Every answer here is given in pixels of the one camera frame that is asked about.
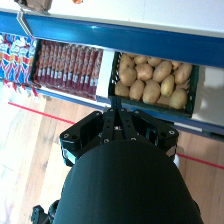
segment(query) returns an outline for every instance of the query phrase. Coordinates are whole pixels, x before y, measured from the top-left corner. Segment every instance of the packaged sausage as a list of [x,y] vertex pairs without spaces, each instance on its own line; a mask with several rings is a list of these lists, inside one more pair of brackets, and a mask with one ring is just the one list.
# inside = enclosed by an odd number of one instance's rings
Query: packaged sausage
[[86,71],[86,76],[85,76],[85,80],[84,80],[84,85],[83,85],[83,92],[86,94],[88,93],[90,79],[91,79],[91,75],[93,72],[93,67],[94,67],[94,63],[96,60],[96,56],[97,56],[96,49],[92,48],[87,71]]
[[50,50],[51,50],[50,46],[47,45],[46,48],[45,48],[45,54],[44,54],[45,58],[50,57]]
[[65,60],[66,54],[67,54],[67,49],[68,48],[66,46],[62,47],[61,59]]
[[43,65],[44,65],[44,56],[41,56],[39,59],[39,66],[38,66],[38,73],[37,73],[37,82],[38,83],[40,83],[40,80],[41,80]]
[[103,57],[103,51],[100,50],[98,55],[97,55],[96,62],[95,62],[95,65],[94,65],[94,75],[93,75],[93,78],[92,78],[92,82],[90,84],[91,88],[89,88],[89,95],[94,97],[94,98],[96,96],[96,88],[97,88],[99,74],[100,74],[102,57]]
[[59,65],[59,70],[58,70],[58,78],[57,78],[57,86],[58,87],[60,87],[62,85],[64,67],[65,67],[65,59],[61,59],[60,65]]
[[41,56],[45,57],[45,50],[46,50],[46,45],[45,44],[42,44],[41,51],[40,51],[40,57]]
[[57,58],[57,56],[58,56],[58,49],[59,49],[59,46],[55,45],[53,58]]
[[86,48],[81,48],[79,53],[78,68],[77,68],[77,73],[76,73],[76,77],[74,79],[74,85],[73,85],[73,91],[75,93],[79,92],[78,85],[82,75],[82,69],[83,69],[84,59],[85,59],[85,50]]
[[68,77],[67,77],[67,80],[66,80],[66,88],[71,88],[72,86],[72,74],[73,74],[73,71],[74,71],[74,67],[75,67],[75,60],[71,60],[70,63],[69,63],[69,68],[68,68]]
[[66,87],[66,82],[68,79],[69,65],[70,65],[70,61],[65,61],[64,74],[63,74],[62,84],[61,84],[62,88]]
[[91,49],[86,48],[85,58],[84,58],[83,67],[82,67],[82,72],[81,72],[81,75],[79,77],[79,80],[78,80],[78,83],[77,83],[77,86],[76,86],[76,91],[78,93],[80,93],[80,94],[83,91],[84,79],[85,79],[85,75],[86,75],[86,71],[87,71],[90,55],[91,55]]
[[50,48],[51,48],[51,50],[50,50],[50,57],[54,57],[54,48],[55,48],[55,46],[54,45],[50,45]]
[[71,60],[71,53],[72,53],[72,49],[70,47],[67,48],[65,61],[70,61]]
[[75,67],[74,67],[73,76],[72,76],[72,91],[74,91],[77,80],[78,80],[77,71],[78,71],[78,66],[79,66],[80,53],[81,53],[81,48],[78,48],[78,53],[77,53],[77,57],[75,60]]
[[62,46],[58,47],[58,54],[57,54],[57,61],[55,65],[55,72],[54,72],[54,78],[53,78],[53,85],[57,86],[57,80],[58,80],[58,72],[60,69],[60,63],[61,63],[61,55],[62,55]]
[[49,61],[49,57],[45,57],[44,58],[44,63],[43,63],[43,68],[42,68],[40,83],[45,83],[48,61]]
[[61,63],[61,59],[57,59],[56,65],[55,65],[54,78],[53,78],[53,86],[57,86],[60,63]]
[[53,58],[52,67],[51,67],[51,76],[50,76],[50,85],[53,85],[54,83],[54,73],[56,68],[57,58]]
[[76,60],[79,47],[72,46],[71,60]]

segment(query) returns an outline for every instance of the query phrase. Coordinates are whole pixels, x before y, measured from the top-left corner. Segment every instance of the metal bracket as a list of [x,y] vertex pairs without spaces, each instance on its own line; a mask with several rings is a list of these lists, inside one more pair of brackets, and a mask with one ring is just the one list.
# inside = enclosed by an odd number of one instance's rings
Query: metal bracket
[[23,28],[23,30],[25,31],[25,33],[28,36],[33,36],[32,32],[29,28],[29,25],[27,24],[26,19],[24,18],[23,14],[24,14],[23,10],[20,9],[20,11],[18,11],[18,13],[17,13],[17,20],[18,20],[19,24],[21,25],[21,27]]

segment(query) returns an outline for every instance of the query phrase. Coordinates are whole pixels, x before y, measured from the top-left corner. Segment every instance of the shelf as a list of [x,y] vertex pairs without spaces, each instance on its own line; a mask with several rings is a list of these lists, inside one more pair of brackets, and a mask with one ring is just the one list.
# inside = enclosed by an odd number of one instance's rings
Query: shelf
[[[7,2],[13,7],[16,4]],[[224,68],[224,24],[217,23],[224,21],[224,4],[199,4],[198,0],[181,2],[181,7],[179,2],[153,3],[84,0],[75,5],[72,0],[53,0],[49,13],[27,12],[24,18],[37,38]],[[17,12],[8,3],[1,7]],[[4,21],[0,30],[12,33],[14,28],[14,33],[20,34],[18,22],[11,19],[16,14],[8,16],[10,19],[0,12]]]
[[[13,0],[3,1],[1,11],[16,12]],[[224,37],[223,1],[166,1],[166,0],[52,0],[48,15],[82,21],[133,26],[138,28]]]

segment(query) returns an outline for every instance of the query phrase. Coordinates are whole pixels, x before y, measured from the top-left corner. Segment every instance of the colorful packaging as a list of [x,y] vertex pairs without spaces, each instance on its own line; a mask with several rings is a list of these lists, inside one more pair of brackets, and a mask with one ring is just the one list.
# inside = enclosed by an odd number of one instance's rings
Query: colorful packaging
[[22,47],[19,50],[18,61],[15,61],[15,68],[13,73],[13,81],[23,83],[26,70],[29,66],[29,48]]
[[9,58],[9,63],[4,69],[4,78],[13,82],[14,81],[14,69],[15,67],[18,67],[19,63],[19,47],[17,46],[12,46],[10,49],[10,58]]
[[36,50],[35,47],[30,47],[29,48],[29,52],[28,52],[28,67],[26,69],[25,69],[26,61],[23,60],[23,67],[24,67],[24,70],[25,70],[23,83],[26,83],[26,84],[30,84],[29,76],[31,74],[31,69],[32,69],[32,66],[33,66],[35,50]]
[[0,67],[0,77],[2,79],[5,78],[5,70],[7,67],[9,67],[10,64],[10,48],[11,48],[10,43],[1,44],[2,61]]

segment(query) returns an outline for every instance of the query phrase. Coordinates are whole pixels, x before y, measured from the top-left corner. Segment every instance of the white shelf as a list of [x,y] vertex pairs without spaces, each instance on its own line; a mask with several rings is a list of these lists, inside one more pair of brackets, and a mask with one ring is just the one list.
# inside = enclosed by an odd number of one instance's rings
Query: white shelf
[[[13,0],[0,2],[1,11],[19,10]],[[46,16],[224,37],[224,0],[83,0],[78,5],[72,0],[52,0],[49,14]]]

